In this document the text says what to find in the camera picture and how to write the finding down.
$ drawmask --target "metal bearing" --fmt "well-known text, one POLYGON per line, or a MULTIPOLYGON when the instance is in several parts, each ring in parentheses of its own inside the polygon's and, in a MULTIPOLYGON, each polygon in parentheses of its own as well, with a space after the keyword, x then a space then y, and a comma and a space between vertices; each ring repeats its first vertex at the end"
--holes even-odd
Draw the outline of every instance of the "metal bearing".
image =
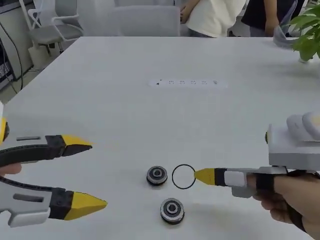
POLYGON ((160 186, 164 184, 167 179, 167 170, 165 170, 162 166, 153 166, 146 174, 146 180, 152 186, 160 186))
POLYGON ((170 225, 177 225, 185 217, 185 210, 182 203, 175 198, 164 200, 160 208, 161 218, 170 225))

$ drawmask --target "white shirt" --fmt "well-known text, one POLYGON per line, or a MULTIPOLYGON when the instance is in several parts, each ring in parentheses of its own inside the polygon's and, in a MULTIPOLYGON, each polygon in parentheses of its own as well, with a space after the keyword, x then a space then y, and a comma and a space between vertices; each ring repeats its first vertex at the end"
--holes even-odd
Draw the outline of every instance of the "white shirt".
POLYGON ((200 0, 186 26, 210 37, 227 37, 245 4, 246 0, 200 0))

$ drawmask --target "hand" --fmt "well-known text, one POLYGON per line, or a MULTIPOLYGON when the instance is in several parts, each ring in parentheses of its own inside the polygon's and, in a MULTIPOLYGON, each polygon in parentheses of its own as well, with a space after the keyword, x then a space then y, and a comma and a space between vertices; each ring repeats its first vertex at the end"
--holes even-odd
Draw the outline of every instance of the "hand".
POLYGON ((0 176, 4 177, 6 174, 18 174, 21 172, 21 168, 20 163, 0 167, 0 176))
POLYGON ((265 22, 265 34, 267 37, 273 37, 276 26, 279 25, 279 20, 277 16, 267 17, 265 22))
POLYGON ((184 5, 181 7, 181 10, 180 10, 180 23, 181 24, 185 24, 188 21, 191 12, 192 12, 192 10, 190 10, 188 6, 184 5))
MULTIPOLYGON (((256 187, 254 176, 247 178, 252 188, 256 187)), ((315 240, 320 240, 320 179, 311 174, 301 177, 276 176, 274 191, 268 195, 256 195, 262 207, 270 211, 271 217, 279 222, 292 224, 285 201, 302 215, 306 232, 315 240)))

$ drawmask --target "chair backrest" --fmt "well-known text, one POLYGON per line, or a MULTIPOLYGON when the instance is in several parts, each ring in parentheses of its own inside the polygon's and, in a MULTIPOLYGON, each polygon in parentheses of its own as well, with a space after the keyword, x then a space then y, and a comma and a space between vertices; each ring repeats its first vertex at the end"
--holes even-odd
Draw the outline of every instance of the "chair backrest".
POLYGON ((161 5, 174 6, 175 0, 114 0, 116 7, 139 6, 139 5, 161 5))
MULTIPOLYGON (((55 0, 55 13, 58 17, 77 15, 77 3, 78 0, 55 0)), ((78 28, 81 27, 77 19, 67 19, 62 22, 78 28)))
POLYGON ((114 7, 107 16, 109 36, 178 37, 180 9, 176 6, 114 7))

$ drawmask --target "black shirt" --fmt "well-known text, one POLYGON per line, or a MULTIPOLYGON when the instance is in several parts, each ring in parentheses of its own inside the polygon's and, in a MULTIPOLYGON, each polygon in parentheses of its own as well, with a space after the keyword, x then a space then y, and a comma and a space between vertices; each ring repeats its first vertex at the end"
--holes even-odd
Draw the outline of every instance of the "black shirt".
MULTIPOLYGON (((298 0, 294 15, 298 15, 305 0, 298 0)), ((277 17, 279 22, 285 17, 295 0, 277 0, 277 17)), ((257 29, 265 29, 266 11, 264 0, 250 0, 241 20, 244 24, 257 29)))

